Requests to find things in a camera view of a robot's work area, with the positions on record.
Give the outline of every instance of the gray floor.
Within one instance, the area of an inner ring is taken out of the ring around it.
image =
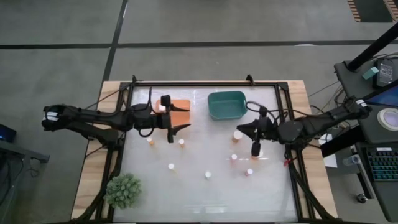
[[[0,0],[1,44],[110,43],[121,0]],[[372,40],[392,24],[353,20],[345,0],[129,0],[119,42]],[[118,49],[110,80],[305,80],[307,93],[336,81],[333,64],[366,46]],[[398,47],[388,46],[386,52]],[[85,106],[98,97],[108,49],[0,50],[0,123],[17,144],[51,155],[24,172],[13,223],[70,217],[87,142],[70,131],[43,132],[42,108]],[[338,85],[310,98],[323,106]],[[330,177],[339,217],[387,223],[376,200],[357,204],[355,176]]]

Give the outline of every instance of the potted succulent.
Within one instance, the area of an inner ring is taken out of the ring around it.
[[[104,199],[113,208],[133,207],[141,193],[141,181],[132,174],[113,177],[106,186]]]

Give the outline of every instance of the white bottle cap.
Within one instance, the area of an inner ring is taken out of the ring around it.
[[[243,133],[240,131],[235,131],[234,132],[234,138],[235,139],[241,139],[243,137]]]
[[[209,179],[211,177],[211,172],[206,171],[205,172],[205,177],[206,177],[206,179]]]
[[[159,109],[159,111],[166,111],[165,106],[159,105],[157,108]]]
[[[248,175],[252,175],[252,174],[253,174],[253,170],[252,170],[252,169],[247,169],[246,173],[247,173]]]

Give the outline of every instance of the orange block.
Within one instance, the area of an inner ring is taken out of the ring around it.
[[[181,109],[191,110],[190,100],[172,100],[172,104]],[[160,113],[159,105],[160,105],[160,100],[157,100],[155,107],[155,111],[157,113]],[[173,127],[183,124],[190,124],[190,112],[171,111],[170,114],[172,117]]]

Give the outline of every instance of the teal bowl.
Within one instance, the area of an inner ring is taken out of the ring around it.
[[[207,101],[210,116],[215,121],[239,119],[248,112],[246,97],[241,91],[210,93]]]

